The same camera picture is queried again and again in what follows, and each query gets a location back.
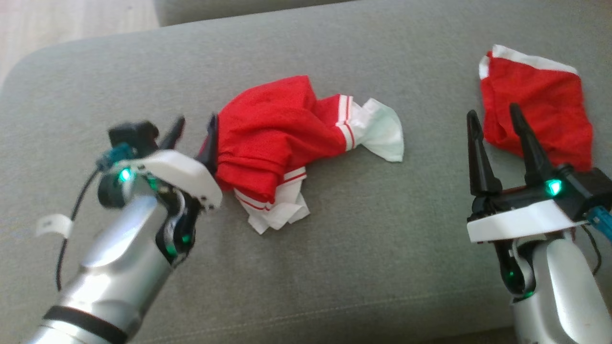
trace couch cushion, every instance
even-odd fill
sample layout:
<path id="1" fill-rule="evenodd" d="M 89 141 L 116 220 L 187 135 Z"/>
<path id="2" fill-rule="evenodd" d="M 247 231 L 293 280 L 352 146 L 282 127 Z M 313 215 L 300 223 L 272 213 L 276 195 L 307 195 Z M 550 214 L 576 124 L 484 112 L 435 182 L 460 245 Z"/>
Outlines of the couch cushion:
<path id="1" fill-rule="evenodd" d="M 161 26 L 349 0 L 154 0 Z"/>
<path id="2" fill-rule="evenodd" d="M 202 21 L 47 48 L 19 63 L 0 95 L 0 275 L 5 330 L 23 340 L 54 302 L 61 241 L 33 238 L 40 216 L 69 212 L 106 129 L 149 119 L 188 126 L 195 154 L 211 111 L 249 87 L 307 74 L 319 96 L 374 97 L 397 111 L 406 157 L 365 149 L 308 166 L 312 214 L 257 235 L 228 195 L 198 222 L 135 343 L 394 343 L 511 323 L 490 245 L 469 243 L 465 114 L 482 112 L 477 63 L 494 43 L 580 71 L 595 164 L 612 173 L 612 4 L 372 0 Z M 506 187 L 520 159 L 490 149 Z M 91 192 L 65 261 L 75 273 L 116 213 Z M 598 280 L 612 290 L 611 250 Z M 580 236 L 582 243 L 587 242 Z M 587 257 L 593 254 L 584 245 Z"/>

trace blue connector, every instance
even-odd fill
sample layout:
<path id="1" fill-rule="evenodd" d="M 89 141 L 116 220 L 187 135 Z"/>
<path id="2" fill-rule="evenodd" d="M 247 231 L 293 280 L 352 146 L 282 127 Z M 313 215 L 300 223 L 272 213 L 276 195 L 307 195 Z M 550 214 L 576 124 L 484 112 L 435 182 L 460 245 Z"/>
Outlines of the blue connector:
<path id="1" fill-rule="evenodd" d="M 591 226 L 602 232 L 612 242 L 612 215 L 606 208 L 602 206 L 592 208 L 586 214 L 586 219 Z"/>
<path id="2" fill-rule="evenodd" d="M 134 159 L 134 153 L 127 143 L 121 143 L 115 148 L 104 152 L 95 164 L 100 171 L 104 172 L 113 167 L 115 163 L 127 159 Z"/>

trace robotic arm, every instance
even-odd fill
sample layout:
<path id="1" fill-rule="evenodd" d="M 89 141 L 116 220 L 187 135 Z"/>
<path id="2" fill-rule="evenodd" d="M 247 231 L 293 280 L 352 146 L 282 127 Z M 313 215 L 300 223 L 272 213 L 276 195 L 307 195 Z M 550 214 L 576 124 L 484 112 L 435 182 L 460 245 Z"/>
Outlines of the robotic arm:
<path id="1" fill-rule="evenodd" d="M 610 232 L 612 181 L 596 168 L 586 173 L 571 165 L 554 168 L 517 104 L 510 114 L 521 139 L 526 185 L 503 190 L 482 144 L 476 112 L 468 113 L 475 196 L 470 240 L 495 246 L 519 343 L 610 344 L 612 319 L 571 229 L 590 220 Z"/>
<path id="2" fill-rule="evenodd" d="M 598 169 L 554 168 L 518 105 L 511 114 L 526 185 L 503 190 L 484 150 L 478 117 L 468 113 L 475 196 L 470 240 L 495 246 L 521 344 L 612 343 L 612 319 L 571 232 L 589 222 L 612 238 L 612 181 Z M 134 337 L 168 276 L 188 257 L 198 216 L 222 200 L 212 177 L 217 118 L 195 159 L 173 150 L 183 126 L 180 118 L 159 146 L 150 122 L 109 130 L 113 149 L 98 161 L 103 172 L 98 199 L 122 213 L 97 238 L 27 343 L 123 344 Z M 42 221 L 45 225 L 55 224 Z"/>
<path id="3" fill-rule="evenodd" d="M 173 150 L 184 124 L 179 118 L 159 146 L 150 122 L 109 130 L 113 149 L 98 161 L 98 199 L 123 210 L 27 343 L 123 344 L 136 334 L 168 276 L 188 257 L 198 216 L 222 200 L 212 177 L 217 118 L 195 159 Z"/>

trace wooden floor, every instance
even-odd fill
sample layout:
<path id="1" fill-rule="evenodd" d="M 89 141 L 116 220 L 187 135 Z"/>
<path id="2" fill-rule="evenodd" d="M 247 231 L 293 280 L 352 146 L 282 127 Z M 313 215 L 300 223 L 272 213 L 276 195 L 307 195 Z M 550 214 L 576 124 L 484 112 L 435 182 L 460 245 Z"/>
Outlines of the wooden floor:
<path id="1" fill-rule="evenodd" d="M 152 0 L 0 0 L 0 85 L 43 47 L 157 27 Z"/>

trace black joint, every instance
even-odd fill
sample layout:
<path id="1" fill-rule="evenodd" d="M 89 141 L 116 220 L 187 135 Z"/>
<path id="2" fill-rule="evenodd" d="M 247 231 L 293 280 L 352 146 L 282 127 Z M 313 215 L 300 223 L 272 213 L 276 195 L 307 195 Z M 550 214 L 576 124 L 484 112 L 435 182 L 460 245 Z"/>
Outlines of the black joint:
<path id="1" fill-rule="evenodd" d="M 108 138 L 112 147 L 127 143 L 136 149 L 135 157 L 142 158 L 157 150 L 155 139 L 159 130 L 153 123 L 143 121 L 139 123 L 123 123 L 108 129 Z"/>
<path id="2" fill-rule="evenodd" d="M 127 342 L 127 334 L 122 329 L 75 308 L 53 306 L 49 309 L 47 314 L 43 316 L 43 319 L 62 321 L 80 327 L 111 344 L 125 344 Z"/>

